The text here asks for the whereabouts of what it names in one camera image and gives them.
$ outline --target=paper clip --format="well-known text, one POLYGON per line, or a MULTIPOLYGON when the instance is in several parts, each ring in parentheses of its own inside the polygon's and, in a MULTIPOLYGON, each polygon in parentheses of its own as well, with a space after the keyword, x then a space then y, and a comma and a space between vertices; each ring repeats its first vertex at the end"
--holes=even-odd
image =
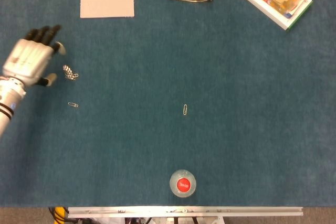
POLYGON ((79 77, 79 74, 77 73, 72 73, 71 68, 68 65, 63 66, 65 78, 75 81, 77 77, 79 77))
POLYGON ((74 102, 68 102, 68 105, 69 106, 72 106, 72 107, 75 107, 75 108, 78 108, 78 104, 74 103, 74 102))
POLYGON ((183 106, 183 115, 187 115, 187 104, 183 106))

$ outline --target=chain of paper clips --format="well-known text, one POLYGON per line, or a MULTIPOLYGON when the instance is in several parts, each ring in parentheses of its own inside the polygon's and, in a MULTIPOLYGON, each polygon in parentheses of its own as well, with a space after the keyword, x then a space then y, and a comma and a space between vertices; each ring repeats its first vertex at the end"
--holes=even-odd
POLYGON ((63 70, 64 70, 65 78, 69 80, 75 81, 79 77, 77 73, 72 73, 72 70, 68 65, 64 65, 63 70))
MULTIPOLYGON (((67 78, 69 80, 72 80, 72 81, 75 81, 79 76, 77 73, 72 73, 72 70, 68 65, 63 66, 63 71, 64 71, 64 74, 65 74, 65 78, 67 78)), ((78 108, 78 106, 79 106, 78 104, 76 104, 74 102, 68 102, 68 105, 72 106, 72 107, 75 107, 75 108, 78 108)))

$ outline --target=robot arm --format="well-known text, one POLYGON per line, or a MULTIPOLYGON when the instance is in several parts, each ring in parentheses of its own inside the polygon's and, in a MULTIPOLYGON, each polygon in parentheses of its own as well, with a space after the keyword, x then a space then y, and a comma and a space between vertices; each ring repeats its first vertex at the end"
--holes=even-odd
POLYGON ((56 79, 55 74, 46 78, 41 75, 53 54, 62 46, 59 42, 49 45, 60 28, 57 25, 51 29, 48 26, 32 29, 9 54, 3 66, 4 78, 0 78, 0 136, 24 98, 25 88, 34 84, 50 86, 56 79))

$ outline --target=black fingertip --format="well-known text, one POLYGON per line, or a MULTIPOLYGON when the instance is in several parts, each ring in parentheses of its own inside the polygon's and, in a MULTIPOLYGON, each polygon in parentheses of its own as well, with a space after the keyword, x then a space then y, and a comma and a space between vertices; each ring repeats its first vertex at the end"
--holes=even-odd
POLYGON ((32 40, 33 37, 37 34, 37 32, 38 32, 37 29, 32 29, 32 30, 30 30, 30 31, 26 34, 26 36, 24 37, 24 39, 26 39, 26 40, 32 40))
POLYGON ((43 87, 45 87, 45 86, 47 86, 48 85, 48 83, 49 83, 49 80, 48 79, 46 79, 46 78, 40 78, 35 84, 36 85, 39 85, 39 86, 43 86, 43 87))
POLYGON ((44 37, 42 40, 42 44, 44 45, 49 45, 50 42, 53 40, 53 38, 56 36, 57 32, 61 29, 62 27, 60 25, 54 26, 52 29, 49 30, 48 34, 44 37))
POLYGON ((50 28, 49 26, 44 26, 44 27, 42 27, 42 28, 38 31, 37 35, 34 37, 33 41, 35 41, 35 42, 41 42, 41 40, 42 40, 44 34, 49 30, 49 28, 50 28))
POLYGON ((52 45, 51 47, 54 50, 54 53, 57 53, 59 48, 60 48, 60 44, 59 43, 55 43, 52 45))

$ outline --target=silver paper clip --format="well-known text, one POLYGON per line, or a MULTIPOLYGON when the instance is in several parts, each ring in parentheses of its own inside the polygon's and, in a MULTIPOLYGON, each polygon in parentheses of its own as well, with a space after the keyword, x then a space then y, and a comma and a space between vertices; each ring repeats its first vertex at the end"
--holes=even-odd
POLYGON ((72 106, 72 107, 75 107, 75 108, 78 108, 78 104, 74 103, 74 102, 68 102, 68 105, 69 106, 72 106))
POLYGON ((187 104, 183 106, 183 115, 187 115, 187 104))

